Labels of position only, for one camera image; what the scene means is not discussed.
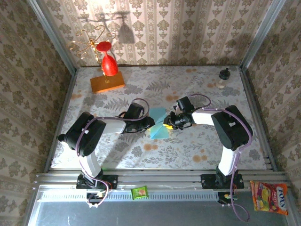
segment leaf pattern tablecloth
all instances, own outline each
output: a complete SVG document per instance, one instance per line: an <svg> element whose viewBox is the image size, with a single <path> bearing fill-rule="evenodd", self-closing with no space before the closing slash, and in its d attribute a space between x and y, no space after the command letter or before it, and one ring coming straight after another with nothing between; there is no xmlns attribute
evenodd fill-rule
<svg viewBox="0 0 301 226"><path fill-rule="evenodd" d="M101 75L99 68L80 68L76 85L63 123L65 133L84 111L97 116L115 116L126 111L134 98L146 99L151 108L173 110L175 101L194 93L212 99L211 107L225 108L236 105L250 123L254 137L251 146L244 150L239 169L265 170L262 149L254 128L250 108L236 66L231 71L228 85L218 89L220 66L178 67L121 67L126 82L124 88L92 94L90 79ZM205 105L203 97L191 97L195 107ZM168 139L152 140L150 132L137 134L105 134L97 147L98 162L105 169L156 168L156 169L215 169L222 156L215 128L197 125L169 131ZM75 151L58 144L52 168L79 169Z"/></svg>

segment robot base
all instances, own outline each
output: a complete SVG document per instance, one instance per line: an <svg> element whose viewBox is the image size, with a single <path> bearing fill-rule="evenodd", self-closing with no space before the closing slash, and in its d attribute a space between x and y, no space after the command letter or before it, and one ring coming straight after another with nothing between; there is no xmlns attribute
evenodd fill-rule
<svg viewBox="0 0 301 226"><path fill-rule="evenodd" d="M230 189L232 175L225 176L216 167L216 174L202 174L201 183L203 189ZM233 184L237 189L243 189L244 181L241 174L238 174L238 170L235 172Z"/></svg>
<svg viewBox="0 0 301 226"><path fill-rule="evenodd" d="M100 177L96 177L96 178L108 182L110 189L113 190L117 189L117 184L118 184L117 175L101 175ZM106 190L106 186L99 181L92 180L80 174L77 178L76 189L95 189L95 190L102 191L102 190Z"/></svg>

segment red glass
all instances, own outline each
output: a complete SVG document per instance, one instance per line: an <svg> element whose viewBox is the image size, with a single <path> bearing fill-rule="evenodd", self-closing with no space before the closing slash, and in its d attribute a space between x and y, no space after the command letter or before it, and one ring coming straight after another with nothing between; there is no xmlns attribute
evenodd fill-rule
<svg viewBox="0 0 301 226"><path fill-rule="evenodd" d="M108 55L108 51L111 49L112 45L108 41L102 41L97 44L96 49L104 53L102 67L103 72L107 76L114 76L118 72L118 66L113 57Z"/></svg>

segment candy bag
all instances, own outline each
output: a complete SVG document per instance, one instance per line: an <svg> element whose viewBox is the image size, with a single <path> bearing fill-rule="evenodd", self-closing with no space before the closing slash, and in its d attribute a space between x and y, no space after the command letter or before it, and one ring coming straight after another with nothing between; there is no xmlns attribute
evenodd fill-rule
<svg viewBox="0 0 301 226"><path fill-rule="evenodd" d="M133 188L133 189L131 189L131 192L132 192L133 200L138 199L138 198L143 198L143 197L146 197L146 198L149 197L146 186Z"/></svg>
<svg viewBox="0 0 301 226"><path fill-rule="evenodd" d="M250 182L254 210L288 214L284 199L287 192L286 184L268 184L258 181Z"/></svg>

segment metal bar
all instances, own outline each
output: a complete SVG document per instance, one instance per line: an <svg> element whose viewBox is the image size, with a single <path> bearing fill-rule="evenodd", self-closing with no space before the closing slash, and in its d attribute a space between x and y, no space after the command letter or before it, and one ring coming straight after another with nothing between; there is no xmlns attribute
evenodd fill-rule
<svg viewBox="0 0 301 226"><path fill-rule="evenodd" d="M49 173L38 173L38 177L55 177L55 176L78 176L82 173L80 170L68 170L68 171L50 171ZM215 170L206 169L196 169L196 170L110 170L103 172L105 175L115 174L118 176L191 176L191 175L201 175L201 174L214 174ZM272 171L272 170L239 170L242 175L283 175L284 172Z"/></svg>
<svg viewBox="0 0 301 226"><path fill-rule="evenodd" d="M40 189L75 189L77 177L81 172L51 172L39 174L36 177L36 184ZM105 174L119 175L117 190L130 191L130 189L140 186L147 186L150 191L200 191L201 174L214 174L214 170L198 171L110 171ZM265 181L268 183L286 183L290 186L284 172L273 172L271 170L241 170L245 189L240 191L250 191L250 180Z"/></svg>
<svg viewBox="0 0 301 226"><path fill-rule="evenodd" d="M24 214L24 217L23 217L23 220L22 220L22 225L23 226L27 226L28 223L29 223L29 220L30 220L30 217L32 215L32 210L33 210L33 206L34 206L37 194L38 194L38 190L34 189L33 193L32 193L32 196L31 196L31 198L30 198L30 200L29 200L29 202L28 202L28 204L26 206L26 211L25 211L25 214Z"/></svg>
<svg viewBox="0 0 301 226"><path fill-rule="evenodd" d="M261 44L263 43L265 37L267 36L269 30L271 29L276 17L278 16L280 10L282 9L286 0L273 0L262 23L260 24L255 37L253 38L244 59L242 60L240 67L245 70L250 65L257 51L259 50Z"/></svg>
<svg viewBox="0 0 301 226"><path fill-rule="evenodd" d="M66 113L67 113L67 110L68 110L68 106L69 106L69 102L70 102L70 99L71 99L71 96L72 96L72 92L73 92L73 88L74 88L74 85L75 85L75 82L76 82L76 78L77 78L76 75L71 77L69 87L68 87L68 90L67 90L67 93L66 93L66 97L65 97L65 100L64 100L64 103L63 103L62 111L61 111L61 114L60 114L60 117L59 117L59 120L58 120L58 123L57 123L57 126L56 126L55 134L53 136L52 144L51 144L49 154L48 154L48 157L47 157L47 160L46 160L44 173L47 173L49 171L50 167L51 167L51 162L52 162L53 156L55 154L55 150L56 150L57 142L58 142L57 136L59 135L59 133L61 132L62 127L63 127L63 123L64 123L65 116L66 116Z"/></svg>
<svg viewBox="0 0 301 226"><path fill-rule="evenodd" d="M261 147L262 147L263 151L266 154L268 154L268 156L269 156L269 161L271 163L271 167L272 167L273 171L277 171L277 166L276 166L276 163L275 163L275 159L273 157L271 148L269 146L267 135L265 133L265 130L264 130L264 127L263 127L263 124L262 124L262 121L261 121L261 118L260 118L260 115L259 115L259 111L257 109L257 104L256 104L255 98L254 98L253 93L252 93L251 85L250 85L250 82L248 80L248 77L246 75L245 70L242 70L240 72L240 77L241 77L241 81L244 85L246 98L247 98L247 101L249 103L250 110L251 110L251 113L252 113L252 116L253 116L253 119L254 119L254 124L255 124L255 127L256 127L256 131L258 133L259 142L262 145Z"/></svg>
<svg viewBox="0 0 301 226"><path fill-rule="evenodd" d="M65 63L66 67L68 68L71 76L75 76L76 73L76 67L73 64L72 60L69 58L68 54L65 51L65 48L60 43L58 36L55 34L54 29L49 24L49 20L47 20L46 15L44 14L43 10L40 8L40 5L38 3L39 1L36 0L28 0L28 3L32 7L34 13L37 15L37 18L39 19L41 25L43 26L45 32L49 36L50 40L52 41L55 49L61 56L63 62Z"/></svg>

